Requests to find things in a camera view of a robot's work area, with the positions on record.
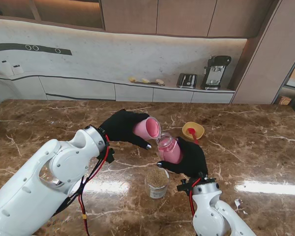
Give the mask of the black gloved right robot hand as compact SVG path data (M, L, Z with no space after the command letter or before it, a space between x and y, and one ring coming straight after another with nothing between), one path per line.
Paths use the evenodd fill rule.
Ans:
M177 137L177 144L182 153L182 160L178 164L167 161L159 161L156 165L176 174L184 174L188 177L198 178L208 175L205 154L202 148L193 143Z

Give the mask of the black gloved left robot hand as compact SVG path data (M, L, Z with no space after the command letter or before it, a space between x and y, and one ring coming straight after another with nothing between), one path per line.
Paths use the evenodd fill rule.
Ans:
M149 117L146 113L135 113L121 109L110 116L99 127L110 141L128 142L144 149L151 149L150 143L133 133L136 124Z

